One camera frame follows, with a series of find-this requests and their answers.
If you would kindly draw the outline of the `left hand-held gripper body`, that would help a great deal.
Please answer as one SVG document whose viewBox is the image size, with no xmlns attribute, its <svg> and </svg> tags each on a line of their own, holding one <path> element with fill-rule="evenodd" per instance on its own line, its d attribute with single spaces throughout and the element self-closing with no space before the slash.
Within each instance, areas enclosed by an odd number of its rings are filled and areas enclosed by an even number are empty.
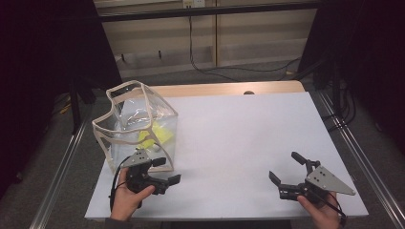
<svg viewBox="0 0 405 229">
<path fill-rule="evenodd" d="M 123 160 L 121 168 L 127 168 L 126 184 L 127 188 L 139 193 L 146 187 L 155 187 L 154 195 L 164 195 L 168 189 L 168 179 L 151 177 L 148 173 L 152 166 L 151 159 L 144 150 L 136 150 L 131 156 Z"/>
</svg>

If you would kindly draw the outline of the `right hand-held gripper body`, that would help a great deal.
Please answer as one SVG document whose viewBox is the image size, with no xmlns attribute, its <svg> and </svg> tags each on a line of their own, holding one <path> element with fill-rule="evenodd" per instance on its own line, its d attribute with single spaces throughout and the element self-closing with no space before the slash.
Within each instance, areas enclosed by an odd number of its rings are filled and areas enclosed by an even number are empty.
<svg viewBox="0 0 405 229">
<path fill-rule="evenodd" d="M 304 196 L 310 203 L 327 200 L 330 192 L 354 196 L 356 192 L 326 167 L 319 165 L 310 169 L 303 183 L 297 185 L 283 184 L 278 181 L 280 199 L 296 200 Z"/>
</svg>

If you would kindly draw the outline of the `yellow shuttlecock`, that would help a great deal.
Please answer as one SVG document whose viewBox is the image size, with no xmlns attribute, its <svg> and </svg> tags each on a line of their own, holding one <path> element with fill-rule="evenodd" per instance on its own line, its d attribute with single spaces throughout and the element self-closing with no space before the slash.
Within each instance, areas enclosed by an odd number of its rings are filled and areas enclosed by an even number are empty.
<svg viewBox="0 0 405 229">
<path fill-rule="evenodd" d="M 153 146 L 155 140 L 150 136 L 148 131 L 139 132 L 139 147 L 146 149 Z"/>
<path fill-rule="evenodd" d="M 139 145 L 139 148 L 149 150 L 149 151 L 158 152 L 160 150 L 160 145 L 158 145 L 157 143 L 143 142 L 143 143 L 141 143 Z"/>
<path fill-rule="evenodd" d="M 170 130 L 160 126 L 158 123 L 153 124 L 152 131 L 155 134 L 157 140 L 161 144 L 167 142 L 168 140 L 170 140 L 174 136 L 174 134 Z"/>
</svg>

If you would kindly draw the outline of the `clear bag with beige trim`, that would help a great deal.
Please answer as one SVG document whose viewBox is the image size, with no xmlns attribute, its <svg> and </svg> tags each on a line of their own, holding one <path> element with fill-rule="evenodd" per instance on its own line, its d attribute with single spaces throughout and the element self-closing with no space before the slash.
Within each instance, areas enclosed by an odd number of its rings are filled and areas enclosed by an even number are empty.
<svg viewBox="0 0 405 229">
<path fill-rule="evenodd" d="M 156 91 L 136 80 L 106 91 L 111 109 L 92 121 L 94 135 L 105 155 L 106 164 L 115 172 L 121 161 L 136 150 L 144 150 L 151 159 L 165 157 L 166 163 L 155 172 L 172 172 L 176 151 L 178 113 Z M 152 131 L 154 123 L 170 130 L 174 136 L 161 144 Z M 148 131 L 158 152 L 139 148 L 139 132 Z"/>
</svg>

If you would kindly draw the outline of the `person's left hand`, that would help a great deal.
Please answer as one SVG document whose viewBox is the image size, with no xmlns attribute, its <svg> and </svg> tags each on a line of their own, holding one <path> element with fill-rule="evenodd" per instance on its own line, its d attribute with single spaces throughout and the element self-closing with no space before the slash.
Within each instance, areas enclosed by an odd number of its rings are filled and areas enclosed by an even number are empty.
<svg viewBox="0 0 405 229">
<path fill-rule="evenodd" d="M 134 212 L 138 209 L 139 204 L 155 191 L 155 187 L 150 185 L 140 191 L 134 193 L 127 188 L 126 174 L 127 168 L 121 169 L 118 177 L 118 186 L 115 191 L 113 209 L 111 211 L 111 219 L 127 221 L 131 218 Z"/>
</svg>

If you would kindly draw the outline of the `person's right hand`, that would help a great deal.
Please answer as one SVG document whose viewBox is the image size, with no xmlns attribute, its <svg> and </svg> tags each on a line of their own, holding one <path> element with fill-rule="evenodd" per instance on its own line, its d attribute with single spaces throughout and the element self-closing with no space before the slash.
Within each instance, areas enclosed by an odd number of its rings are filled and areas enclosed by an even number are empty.
<svg viewBox="0 0 405 229">
<path fill-rule="evenodd" d="M 297 201 L 310 214 L 316 229 L 340 229 L 338 213 L 328 205 L 315 206 L 303 196 L 298 196 Z"/>
</svg>

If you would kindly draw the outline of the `white table mat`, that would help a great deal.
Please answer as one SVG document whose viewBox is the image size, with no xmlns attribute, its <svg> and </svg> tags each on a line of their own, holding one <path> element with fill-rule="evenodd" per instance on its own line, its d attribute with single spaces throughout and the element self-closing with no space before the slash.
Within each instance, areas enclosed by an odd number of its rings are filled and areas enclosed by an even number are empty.
<svg viewBox="0 0 405 229">
<path fill-rule="evenodd" d="M 297 152 L 352 179 L 307 93 L 171 97 L 178 112 L 174 168 L 181 182 L 135 213 L 146 220 L 295 219 L 268 175 L 304 181 Z"/>
</svg>

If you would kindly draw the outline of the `black curtain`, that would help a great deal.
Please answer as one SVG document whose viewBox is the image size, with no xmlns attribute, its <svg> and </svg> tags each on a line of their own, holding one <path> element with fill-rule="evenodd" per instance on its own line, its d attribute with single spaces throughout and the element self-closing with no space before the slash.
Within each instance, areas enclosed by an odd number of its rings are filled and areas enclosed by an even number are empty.
<svg viewBox="0 0 405 229">
<path fill-rule="evenodd" d="M 319 0 L 299 72 L 333 66 L 405 155 L 405 0 Z"/>
<path fill-rule="evenodd" d="M 55 98 L 121 83 L 94 0 L 0 0 L 0 198 L 42 138 Z"/>
</svg>

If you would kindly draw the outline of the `black horizontal bar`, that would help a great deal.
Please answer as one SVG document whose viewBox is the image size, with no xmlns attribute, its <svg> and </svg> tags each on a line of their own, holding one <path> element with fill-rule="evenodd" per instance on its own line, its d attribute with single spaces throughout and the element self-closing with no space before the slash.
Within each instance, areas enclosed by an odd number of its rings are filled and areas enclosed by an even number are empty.
<svg viewBox="0 0 405 229">
<path fill-rule="evenodd" d="M 235 13 L 251 13 L 282 10 L 312 10 L 322 5 L 321 0 L 305 2 L 271 3 L 261 5 L 241 5 L 225 7 L 205 7 L 179 10 L 155 10 L 139 12 L 105 13 L 99 16 L 101 22 L 135 21 L 147 19 L 163 19 L 175 17 L 207 16 Z"/>
</svg>

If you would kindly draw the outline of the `metal floor rail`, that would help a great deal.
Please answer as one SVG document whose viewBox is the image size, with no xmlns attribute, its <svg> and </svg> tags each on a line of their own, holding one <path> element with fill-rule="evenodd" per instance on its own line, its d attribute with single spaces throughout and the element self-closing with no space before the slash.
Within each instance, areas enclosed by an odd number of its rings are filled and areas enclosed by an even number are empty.
<svg viewBox="0 0 405 229">
<path fill-rule="evenodd" d="M 52 182 L 46 195 L 44 196 L 29 229 L 46 229 L 49 218 L 53 211 L 54 205 L 60 194 L 62 184 L 66 178 L 69 168 L 75 157 L 77 147 L 86 130 L 86 121 L 82 121 L 78 126 L 76 132 L 72 135 L 69 145 L 64 152 L 64 155 L 59 163 L 55 175 L 53 176 Z"/>
<path fill-rule="evenodd" d="M 348 229 L 405 229 L 405 156 L 359 103 L 350 105 L 354 119 L 343 120 L 328 93 L 312 98 L 369 212 L 350 217 Z"/>
</svg>

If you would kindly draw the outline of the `white wall socket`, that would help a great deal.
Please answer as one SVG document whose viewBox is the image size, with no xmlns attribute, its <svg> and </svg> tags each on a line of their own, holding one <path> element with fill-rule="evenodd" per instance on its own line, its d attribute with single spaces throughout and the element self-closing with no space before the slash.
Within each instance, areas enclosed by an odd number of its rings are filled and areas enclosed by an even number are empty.
<svg viewBox="0 0 405 229">
<path fill-rule="evenodd" d="M 182 0 L 185 9 L 204 8 L 205 0 Z"/>
</svg>

